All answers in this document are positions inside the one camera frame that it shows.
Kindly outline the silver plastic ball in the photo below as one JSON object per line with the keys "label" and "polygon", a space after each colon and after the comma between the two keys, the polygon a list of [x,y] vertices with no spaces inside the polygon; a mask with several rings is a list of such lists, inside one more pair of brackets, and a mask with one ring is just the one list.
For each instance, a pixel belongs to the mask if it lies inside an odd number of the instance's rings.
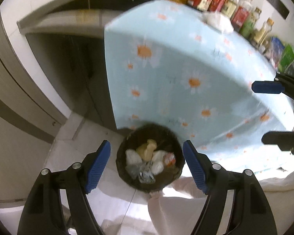
{"label": "silver plastic ball", "polygon": [[204,12],[203,20],[220,33],[230,34],[234,32],[230,19],[220,12]]}

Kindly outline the clear plastic wrap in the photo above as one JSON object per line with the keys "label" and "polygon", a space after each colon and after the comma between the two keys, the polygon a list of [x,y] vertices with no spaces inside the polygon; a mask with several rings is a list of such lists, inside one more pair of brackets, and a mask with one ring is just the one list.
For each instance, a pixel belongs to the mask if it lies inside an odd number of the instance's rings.
{"label": "clear plastic wrap", "polygon": [[132,149],[127,149],[125,151],[126,154],[126,165],[137,165],[142,163],[142,158],[140,157],[140,155]]}

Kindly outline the silver foil bag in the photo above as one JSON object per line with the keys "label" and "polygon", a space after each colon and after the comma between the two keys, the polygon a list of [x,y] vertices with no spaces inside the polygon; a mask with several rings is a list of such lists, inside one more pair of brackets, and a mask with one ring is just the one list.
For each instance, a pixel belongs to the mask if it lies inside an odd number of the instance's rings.
{"label": "silver foil bag", "polygon": [[151,162],[144,163],[142,167],[140,167],[138,178],[140,183],[155,183],[155,177],[151,171]]}

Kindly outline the red pink snack wrapper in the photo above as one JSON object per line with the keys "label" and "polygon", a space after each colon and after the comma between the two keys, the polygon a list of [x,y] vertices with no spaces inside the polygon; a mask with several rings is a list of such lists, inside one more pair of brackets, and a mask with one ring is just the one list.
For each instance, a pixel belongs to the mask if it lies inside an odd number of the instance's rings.
{"label": "red pink snack wrapper", "polygon": [[163,157],[163,164],[165,167],[173,167],[176,164],[176,157],[173,152],[169,152]]}

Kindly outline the clear plastic bag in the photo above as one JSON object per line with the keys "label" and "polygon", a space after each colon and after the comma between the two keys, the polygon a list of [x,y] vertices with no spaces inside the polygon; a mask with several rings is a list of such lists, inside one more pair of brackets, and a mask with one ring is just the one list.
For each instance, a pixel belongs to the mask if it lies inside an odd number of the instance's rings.
{"label": "clear plastic bag", "polygon": [[125,167],[127,173],[130,175],[130,177],[135,180],[140,173],[142,165],[141,164],[133,164],[133,165],[127,165]]}

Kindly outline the black trash bin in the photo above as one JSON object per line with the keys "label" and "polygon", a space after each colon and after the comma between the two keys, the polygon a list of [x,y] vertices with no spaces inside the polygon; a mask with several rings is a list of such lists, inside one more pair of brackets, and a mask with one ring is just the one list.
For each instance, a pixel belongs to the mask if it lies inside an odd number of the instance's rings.
{"label": "black trash bin", "polygon": [[116,157],[120,178],[145,193],[160,191],[177,180],[184,165],[185,159],[175,133],[154,123],[126,136]]}

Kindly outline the green package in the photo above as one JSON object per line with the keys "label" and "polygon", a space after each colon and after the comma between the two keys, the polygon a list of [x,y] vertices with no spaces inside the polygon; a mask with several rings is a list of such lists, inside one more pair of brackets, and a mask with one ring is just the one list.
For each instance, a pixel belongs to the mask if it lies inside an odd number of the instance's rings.
{"label": "green package", "polygon": [[294,61],[294,47],[290,44],[287,44],[278,63],[278,71],[284,72],[292,61]]}

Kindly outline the blue white salt bag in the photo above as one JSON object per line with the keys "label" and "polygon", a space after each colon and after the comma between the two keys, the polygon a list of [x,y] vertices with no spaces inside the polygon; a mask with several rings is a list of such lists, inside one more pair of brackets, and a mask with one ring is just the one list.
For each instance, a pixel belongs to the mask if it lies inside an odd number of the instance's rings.
{"label": "blue white salt bag", "polygon": [[264,55],[274,68],[278,67],[284,49],[285,46],[278,37],[272,36],[269,39],[268,45],[266,47],[266,52],[264,53]]}

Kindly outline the small sesame oil bottle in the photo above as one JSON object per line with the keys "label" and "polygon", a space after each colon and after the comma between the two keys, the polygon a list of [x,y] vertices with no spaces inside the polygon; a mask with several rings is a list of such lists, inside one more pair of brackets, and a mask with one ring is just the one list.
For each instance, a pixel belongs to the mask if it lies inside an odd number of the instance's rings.
{"label": "small sesame oil bottle", "polygon": [[266,22],[263,23],[261,29],[258,30],[258,32],[253,37],[253,41],[257,46],[259,46],[262,43],[266,35],[272,30],[273,25],[274,21],[271,18],[268,18]]}

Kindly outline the green label oil bottle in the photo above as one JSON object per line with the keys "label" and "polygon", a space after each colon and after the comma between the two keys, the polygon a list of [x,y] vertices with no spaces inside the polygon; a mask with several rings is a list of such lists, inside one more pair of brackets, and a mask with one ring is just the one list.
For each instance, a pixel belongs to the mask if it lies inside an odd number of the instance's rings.
{"label": "green label oil bottle", "polygon": [[255,10],[249,14],[242,27],[240,28],[239,33],[245,39],[248,39],[250,34],[253,32],[254,26],[259,20],[261,12],[262,10],[256,7]]}

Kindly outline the dark vinegar bottle red label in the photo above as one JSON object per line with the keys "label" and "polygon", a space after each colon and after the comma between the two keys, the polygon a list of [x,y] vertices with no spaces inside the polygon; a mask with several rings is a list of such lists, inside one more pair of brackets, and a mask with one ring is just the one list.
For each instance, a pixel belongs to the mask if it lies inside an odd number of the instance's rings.
{"label": "dark vinegar bottle red label", "polygon": [[249,16],[250,12],[253,9],[252,0],[243,0],[238,6],[234,16],[231,20],[231,24],[234,28],[234,31],[239,32],[243,23]]}

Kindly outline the clear vinegar bottle yellow cap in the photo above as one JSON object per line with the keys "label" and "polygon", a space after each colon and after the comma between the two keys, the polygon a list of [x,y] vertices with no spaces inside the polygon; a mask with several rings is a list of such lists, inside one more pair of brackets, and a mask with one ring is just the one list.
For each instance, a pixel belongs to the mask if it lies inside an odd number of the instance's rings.
{"label": "clear vinegar bottle yellow cap", "polygon": [[239,1],[240,0],[226,0],[221,8],[222,14],[224,14],[230,19],[237,8]]}

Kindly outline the blue daisy tablecloth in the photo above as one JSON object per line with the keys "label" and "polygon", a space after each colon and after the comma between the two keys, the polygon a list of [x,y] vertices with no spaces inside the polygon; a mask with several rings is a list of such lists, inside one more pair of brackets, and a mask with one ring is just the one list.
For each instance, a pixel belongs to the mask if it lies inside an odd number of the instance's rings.
{"label": "blue daisy tablecloth", "polygon": [[156,123],[211,156],[261,146],[270,130],[290,130],[284,94],[254,93],[272,66],[236,33],[223,34],[185,5],[155,0],[104,28],[105,64],[118,128]]}

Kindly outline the black wall socket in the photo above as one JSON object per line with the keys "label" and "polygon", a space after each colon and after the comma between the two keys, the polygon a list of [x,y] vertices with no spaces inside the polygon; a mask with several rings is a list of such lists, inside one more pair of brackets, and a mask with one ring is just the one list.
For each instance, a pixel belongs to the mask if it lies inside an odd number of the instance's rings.
{"label": "black wall socket", "polygon": [[269,4],[273,6],[273,8],[281,15],[281,17],[285,20],[289,15],[289,9],[285,6],[285,4],[281,0],[267,0]]}

